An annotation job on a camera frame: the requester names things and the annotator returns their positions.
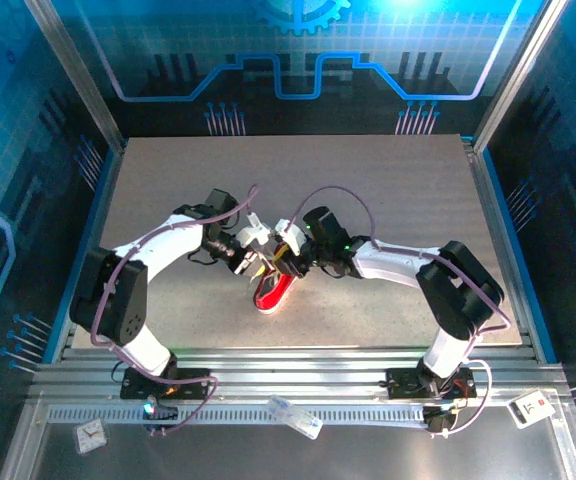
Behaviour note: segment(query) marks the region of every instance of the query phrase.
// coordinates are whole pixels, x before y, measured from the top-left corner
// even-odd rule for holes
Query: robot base
[[[380,386],[388,390],[390,400],[435,398],[421,387],[418,373],[415,368],[389,368],[386,370],[386,381],[380,382]],[[459,369],[452,379],[452,388],[441,396],[442,400],[458,398],[477,398],[475,381],[469,368]]]
[[[207,368],[179,368],[176,380],[206,377],[210,375]],[[208,385],[189,383],[187,385],[166,385],[153,382],[140,375],[135,369],[128,368],[121,382],[119,398],[122,400],[146,400],[154,395],[162,400],[204,400],[208,395]]]

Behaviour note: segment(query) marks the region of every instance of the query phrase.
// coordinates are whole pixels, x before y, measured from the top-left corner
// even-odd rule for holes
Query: red shoe
[[[288,296],[288,291],[296,280],[297,277],[293,275],[276,271],[264,273],[253,295],[253,302],[257,310],[265,315],[277,310],[284,298]]]

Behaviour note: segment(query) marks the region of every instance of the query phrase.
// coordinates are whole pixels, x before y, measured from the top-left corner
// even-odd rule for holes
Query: grid pattern
[[[52,51],[38,34],[28,53],[18,62],[0,96],[0,201],[26,149],[48,149],[52,135],[40,121],[39,113],[50,88],[68,84],[55,60],[46,61]]]
[[[426,52],[420,78],[429,74],[432,57],[441,52],[438,66],[448,68],[448,80],[460,94],[471,93],[506,21],[496,14],[425,14],[421,16],[352,13],[315,35],[282,35],[252,15],[211,17],[103,17],[91,19],[93,29],[117,75],[124,93],[137,96],[147,83],[147,70],[156,70],[153,56],[171,53],[194,55],[199,75],[225,62],[226,55],[247,52],[290,55],[284,75],[309,75],[307,53],[360,51],[390,73],[401,67],[402,55],[411,61],[404,78],[413,78],[417,53]],[[532,15],[518,15],[491,69],[483,95],[492,95],[519,47]],[[71,32],[99,84],[109,88],[106,72],[96,58],[86,33]],[[347,72],[326,72],[348,76]]]
[[[576,146],[576,51],[561,29],[548,41],[529,81],[535,91],[548,86],[561,111],[560,120],[548,134],[551,145],[557,150]]]

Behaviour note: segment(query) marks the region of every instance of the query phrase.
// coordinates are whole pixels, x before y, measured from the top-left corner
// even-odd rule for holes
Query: blue enclosure wall
[[[24,3],[0,2],[0,464],[46,346],[13,318],[50,329],[107,153]]]
[[[56,2],[126,136],[472,135],[540,5]]]
[[[490,152],[555,352],[576,384],[576,0]]]

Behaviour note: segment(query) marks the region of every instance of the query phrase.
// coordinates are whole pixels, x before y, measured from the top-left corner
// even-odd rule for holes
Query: glass wall
[[[23,2],[0,2],[0,462],[108,148]]]
[[[576,0],[490,152],[555,351],[576,385]]]
[[[126,136],[472,135],[541,1],[55,5]]]

